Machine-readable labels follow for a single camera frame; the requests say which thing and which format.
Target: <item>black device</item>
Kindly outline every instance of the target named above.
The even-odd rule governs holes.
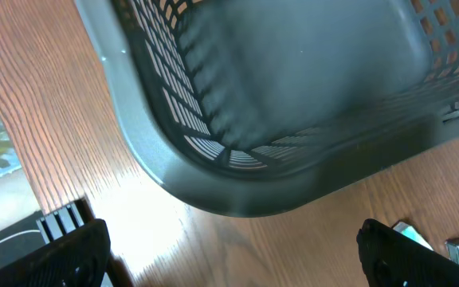
[[[459,265],[374,219],[357,243],[370,287],[459,286]]]
[[[105,221],[94,219],[0,269],[0,286],[100,287],[110,249]]]

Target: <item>wood grain surface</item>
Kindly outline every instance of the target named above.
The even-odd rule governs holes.
[[[364,219],[406,218],[442,254],[459,237],[459,140],[277,216],[227,218],[174,199],[122,141],[71,1],[0,0],[0,114],[42,210],[86,196],[128,284],[365,286]]]

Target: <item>cable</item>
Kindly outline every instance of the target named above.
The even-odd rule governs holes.
[[[25,230],[25,231],[18,232],[18,233],[14,234],[14,235],[10,235],[9,237],[0,240],[0,244],[5,242],[5,241],[7,241],[7,240],[10,240],[10,239],[12,239],[14,237],[17,237],[19,235],[28,234],[28,233],[40,233],[40,230]]]

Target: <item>basket mesh side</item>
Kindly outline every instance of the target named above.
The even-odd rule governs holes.
[[[218,92],[221,85],[194,87],[190,75],[205,73],[219,84],[217,70],[207,63],[209,42],[199,40],[200,29],[190,29],[190,10],[201,0],[131,0],[131,8],[141,29],[143,43],[163,83],[163,97],[171,113],[171,123],[182,127],[186,144],[203,159],[219,167],[243,171],[287,167],[326,151],[358,144],[365,139],[394,133],[423,116],[433,114],[459,100],[459,0],[407,0],[411,15],[425,33],[426,45],[433,52],[432,69],[422,83],[385,100],[366,103],[345,116],[315,127],[284,135],[246,151],[235,151],[220,144],[222,135],[211,132],[208,123],[217,113],[202,103],[207,92]],[[192,53],[192,45],[205,45],[204,53]]]

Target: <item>black plastic object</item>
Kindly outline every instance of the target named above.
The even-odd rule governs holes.
[[[290,210],[459,136],[459,0],[76,3],[131,151],[204,210]]]
[[[36,223],[45,244],[49,244],[84,225],[84,220],[77,208],[80,206],[83,210],[82,204],[81,201],[76,201],[73,204],[63,206],[52,214],[37,219]]]
[[[459,265],[374,219],[357,243],[370,287],[459,286]]]
[[[100,287],[110,246],[105,222],[95,219],[0,269],[0,286]]]

